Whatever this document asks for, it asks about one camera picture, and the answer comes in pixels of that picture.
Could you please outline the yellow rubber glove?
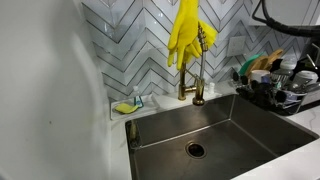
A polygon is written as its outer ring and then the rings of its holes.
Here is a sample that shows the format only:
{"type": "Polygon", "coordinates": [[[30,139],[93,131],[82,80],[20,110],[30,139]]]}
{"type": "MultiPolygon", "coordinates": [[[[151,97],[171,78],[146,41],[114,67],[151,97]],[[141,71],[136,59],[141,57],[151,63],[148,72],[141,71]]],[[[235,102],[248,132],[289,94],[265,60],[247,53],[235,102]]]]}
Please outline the yellow rubber glove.
{"type": "MultiPolygon", "coordinates": [[[[206,49],[209,49],[214,44],[218,32],[205,21],[199,20],[198,25],[202,28],[202,40],[205,42],[206,49]]],[[[189,63],[193,57],[199,58],[202,52],[201,43],[198,38],[195,38],[192,43],[185,48],[183,61],[189,63]]]]}
{"type": "Polygon", "coordinates": [[[180,0],[179,10],[171,31],[167,48],[169,50],[168,66],[176,59],[176,69],[192,57],[199,58],[202,53],[198,36],[198,0],[180,0]]]}

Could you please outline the gold spring kitchen faucet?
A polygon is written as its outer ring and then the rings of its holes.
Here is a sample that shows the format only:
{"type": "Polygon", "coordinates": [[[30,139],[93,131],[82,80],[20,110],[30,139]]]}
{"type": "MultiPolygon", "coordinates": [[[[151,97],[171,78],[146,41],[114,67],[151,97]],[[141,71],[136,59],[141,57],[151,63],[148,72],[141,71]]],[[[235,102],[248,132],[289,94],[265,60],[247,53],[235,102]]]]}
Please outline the gold spring kitchen faucet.
{"type": "Polygon", "coordinates": [[[205,42],[202,40],[202,28],[198,25],[198,39],[201,43],[201,48],[203,49],[203,52],[201,54],[201,66],[200,66],[200,74],[192,74],[187,68],[186,64],[183,63],[182,67],[180,69],[180,83],[179,83],[179,89],[178,89],[178,99],[180,101],[184,101],[186,99],[187,93],[195,93],[194,98],[192,99],[192,103],[196,106],[202,106],[205,103],[205,100],[203,99],[204,96],[204,86],[205,86],[205,80],[204,80],[204,67],[205,67],[205,60],[206,60],[206,52],[208,49],[206,49],[205,42]],[[191,86],[187,86],[185,84],[185,74],[188,73],[194,78],[194,83],[191,86]]]}

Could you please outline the white soap tray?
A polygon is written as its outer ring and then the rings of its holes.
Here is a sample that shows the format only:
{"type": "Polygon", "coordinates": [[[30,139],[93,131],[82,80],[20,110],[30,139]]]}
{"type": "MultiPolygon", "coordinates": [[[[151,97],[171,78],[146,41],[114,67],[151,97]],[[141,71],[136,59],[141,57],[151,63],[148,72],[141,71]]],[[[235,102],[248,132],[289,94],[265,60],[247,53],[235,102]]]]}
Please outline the white soap tray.
{"type": "Polygon", "coordinates": [[[143,95],[141,100],[143,103],[141,107],[135,105],[133,99],[113,102],[111,104],[110,118],[112,120],[128,120],[130,118],[138,117],[144,113],[153,112],[160,107],[152,94],[143,95]]]}

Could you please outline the clear soap bottle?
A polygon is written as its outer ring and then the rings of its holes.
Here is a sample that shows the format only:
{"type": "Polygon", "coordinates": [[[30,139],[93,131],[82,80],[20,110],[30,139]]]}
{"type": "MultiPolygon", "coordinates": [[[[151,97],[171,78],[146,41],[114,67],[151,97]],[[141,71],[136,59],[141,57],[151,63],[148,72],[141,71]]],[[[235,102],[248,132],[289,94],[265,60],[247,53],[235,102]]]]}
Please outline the clear soap bottle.
{"type": "Polygon", "coordinates": [[[139,108],[142,108],[144,104],[143,104],[141,93],[139,91],[138,86],[133,87],[133,94],[134,94],[134,104],[137,105],[139,108]]]}

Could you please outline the yellow sponge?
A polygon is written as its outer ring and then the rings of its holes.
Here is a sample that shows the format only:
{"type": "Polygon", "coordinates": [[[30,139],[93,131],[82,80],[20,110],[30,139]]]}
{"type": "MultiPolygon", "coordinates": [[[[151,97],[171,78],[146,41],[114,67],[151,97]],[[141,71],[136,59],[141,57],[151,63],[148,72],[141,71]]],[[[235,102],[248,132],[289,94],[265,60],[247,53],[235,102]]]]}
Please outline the yellow sponge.
{"type": "Polygon", "coordinates": [[[135,112],[138,108],[139,107],[137,105],[132,106],[127,103],[121,103],[115,107],[115,110],[123,114],[131,114],[135,112]]]}

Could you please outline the sink drain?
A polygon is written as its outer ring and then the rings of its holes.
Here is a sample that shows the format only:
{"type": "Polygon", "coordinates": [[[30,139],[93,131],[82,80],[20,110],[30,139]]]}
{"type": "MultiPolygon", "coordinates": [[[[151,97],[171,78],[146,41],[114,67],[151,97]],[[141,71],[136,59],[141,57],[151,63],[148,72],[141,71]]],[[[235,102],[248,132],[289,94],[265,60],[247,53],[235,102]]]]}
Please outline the sink drain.
{"type": "Polygon", "coordinates": [[[206,156],[206,149],[203,145],[190,142],[185,146],[186,153],[195,159],[202,159],[206,156]]]}

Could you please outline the stainless steel sink basin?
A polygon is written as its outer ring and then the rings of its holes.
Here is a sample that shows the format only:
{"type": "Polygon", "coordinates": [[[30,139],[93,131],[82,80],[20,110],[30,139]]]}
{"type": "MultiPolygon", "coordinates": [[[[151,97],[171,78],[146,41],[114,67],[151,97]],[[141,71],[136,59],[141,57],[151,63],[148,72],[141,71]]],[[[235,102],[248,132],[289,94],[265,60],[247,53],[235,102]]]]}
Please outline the stainless steel sink basin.
{"type": "Polygon", "coordinates": [[[239,95],[125,123],[133,180],[230,180],[319,138],[239,95]],[[202,159],[185,146],[205,147],[202,159]]]}

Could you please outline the green plate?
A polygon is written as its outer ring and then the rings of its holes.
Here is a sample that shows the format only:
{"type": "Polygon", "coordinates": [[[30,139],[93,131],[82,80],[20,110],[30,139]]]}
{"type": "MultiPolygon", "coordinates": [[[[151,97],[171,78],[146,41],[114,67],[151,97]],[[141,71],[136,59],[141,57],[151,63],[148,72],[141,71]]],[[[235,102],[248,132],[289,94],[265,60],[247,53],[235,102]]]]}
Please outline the green plate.
{"type": "Polygon", "coordinates": [[[258,57],[260,57],[263,53],[259,53],[259,54],[255,54],[253,56],[251,56],[245,63],[244,65],[241,67],[241,69],[239,70],[239,75],[242,76],[246,73],[247,68],[249,67],[249,65],[258,57]]]}

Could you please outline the wooden plates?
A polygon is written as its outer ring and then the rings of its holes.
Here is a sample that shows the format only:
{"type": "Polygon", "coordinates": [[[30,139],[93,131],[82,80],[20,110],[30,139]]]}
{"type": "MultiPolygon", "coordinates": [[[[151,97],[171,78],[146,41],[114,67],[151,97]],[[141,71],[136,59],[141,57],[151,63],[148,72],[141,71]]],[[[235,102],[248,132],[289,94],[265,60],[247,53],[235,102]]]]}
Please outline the wooden plates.
{"type": "Polygon", "coordinates": [[[245,75],[249,77],[253,70],[270,70],[272,63],[278,58],[280,58],[282,54],[283,54],[283,50],[277,49],[269,56],[258,57],[249,65],[245,75]]]}

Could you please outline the dish drying rack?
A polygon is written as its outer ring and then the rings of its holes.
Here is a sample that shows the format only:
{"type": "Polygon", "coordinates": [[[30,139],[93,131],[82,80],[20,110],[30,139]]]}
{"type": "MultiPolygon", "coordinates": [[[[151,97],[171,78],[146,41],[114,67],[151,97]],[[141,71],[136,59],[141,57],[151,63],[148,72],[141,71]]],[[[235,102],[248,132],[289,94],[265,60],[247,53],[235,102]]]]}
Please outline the dish drying rack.
{"type": "Polygon", "coordinates": [[[283,56],[272,63],[270,70],[253,70],[247,77],[239,71],[232,74],[236,92],[249,102],[280,115],[293,115],[320,105],[319,56],[309,54],[297,60],[292,76],[280,73],[283,56]]]}

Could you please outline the white baby bottle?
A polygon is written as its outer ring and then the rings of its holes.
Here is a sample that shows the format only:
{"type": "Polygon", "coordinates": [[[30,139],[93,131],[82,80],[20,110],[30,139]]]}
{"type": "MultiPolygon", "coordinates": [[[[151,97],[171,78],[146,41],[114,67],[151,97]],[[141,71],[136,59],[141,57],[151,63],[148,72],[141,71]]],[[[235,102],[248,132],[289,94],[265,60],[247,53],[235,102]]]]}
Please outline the white baby bottle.
{"type": "Polygon", "coordinates": [[[297,60],[295,58],[284,58],[280,63],[280,73],[287,76],[293,75],[297,60]]]}

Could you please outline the wall outlet plate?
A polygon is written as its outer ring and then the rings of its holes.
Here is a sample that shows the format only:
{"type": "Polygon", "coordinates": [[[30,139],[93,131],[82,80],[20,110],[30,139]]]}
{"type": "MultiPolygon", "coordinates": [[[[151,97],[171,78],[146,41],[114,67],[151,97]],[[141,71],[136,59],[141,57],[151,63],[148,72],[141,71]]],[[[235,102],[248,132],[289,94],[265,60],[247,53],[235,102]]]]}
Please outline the wall outlet plate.
{"type": "Polygon", "coordinates": [[[227,56],[237,56],[241,55],[244,51],[245,46],[245,36],[235,36],[229,39],[228,49],[227,49],[227,56]]]}

